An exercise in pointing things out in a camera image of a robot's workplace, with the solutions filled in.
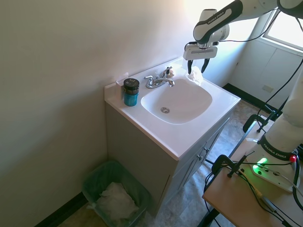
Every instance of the black jar lid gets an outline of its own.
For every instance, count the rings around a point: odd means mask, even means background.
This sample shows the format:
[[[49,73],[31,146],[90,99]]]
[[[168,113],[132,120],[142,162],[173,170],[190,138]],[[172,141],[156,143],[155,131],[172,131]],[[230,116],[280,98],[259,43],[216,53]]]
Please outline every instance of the black jar lid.
[[[123,85],[125,90],[135,91],[139,89],[139,81],[133,78],[124,80]]]

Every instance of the trash can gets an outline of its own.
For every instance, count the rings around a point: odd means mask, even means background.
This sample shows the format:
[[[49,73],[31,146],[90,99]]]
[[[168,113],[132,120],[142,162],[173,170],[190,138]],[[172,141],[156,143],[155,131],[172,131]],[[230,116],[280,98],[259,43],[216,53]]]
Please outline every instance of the trash can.
[[[109,227],[115,227],[110,218],[96,206],[100,194],[112,182],[121,183],[139,208],[124,225],[124,227],[133,227],[149,205],[150,194],[120,163],[108,161],[95,169],[84,181],[82,192],[104,222]]]

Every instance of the blue jar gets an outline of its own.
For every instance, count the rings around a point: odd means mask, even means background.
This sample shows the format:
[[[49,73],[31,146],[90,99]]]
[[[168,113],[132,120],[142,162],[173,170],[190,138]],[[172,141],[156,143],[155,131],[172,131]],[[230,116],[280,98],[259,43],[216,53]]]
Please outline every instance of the blue jar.
[[[124,80],[124,104],[127,106],[137,105],[139,95],[139,81],[133,78]]]

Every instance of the vanity cabinet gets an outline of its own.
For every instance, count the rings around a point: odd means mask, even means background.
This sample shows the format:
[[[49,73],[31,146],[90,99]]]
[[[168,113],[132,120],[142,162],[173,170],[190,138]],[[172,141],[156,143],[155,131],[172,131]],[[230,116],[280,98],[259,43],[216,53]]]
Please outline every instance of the vanity cabinet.
[[[193,144],[179,160],[175,160],[106,104],[108,157],[120,162],[149,191],[149,212],[156,215],[161,206],[168,203],[205,162],[231,112],[232,110]]]

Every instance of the chrome faucet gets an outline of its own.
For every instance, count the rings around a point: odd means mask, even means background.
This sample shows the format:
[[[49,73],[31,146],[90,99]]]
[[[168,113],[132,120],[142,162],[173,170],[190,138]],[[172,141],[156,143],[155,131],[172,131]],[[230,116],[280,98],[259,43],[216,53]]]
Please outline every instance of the chrome faucet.
[[[169,86],[173,87],[175,85],[175,82],[172,79],[166,78],[167,71],[169,71],[170,69],[172,69],[172,67],[167,67],[167,69],[165,69],[163,71],[163,73],[160,74],[160,76],[157,77],[156,79],[154,79],[153,76],[144,77],[144,79],[147,79],[147,82],[146,82],[145,86],[148,89],[154,89],[154,88],[160,87],[163,84],[165,84],[166,82],[168,82]]]
[[[167,78],[167,75],[169,75],[169,70],[171,70],[172,67],[167,67],[158,77],[157,79],[159,78]]]

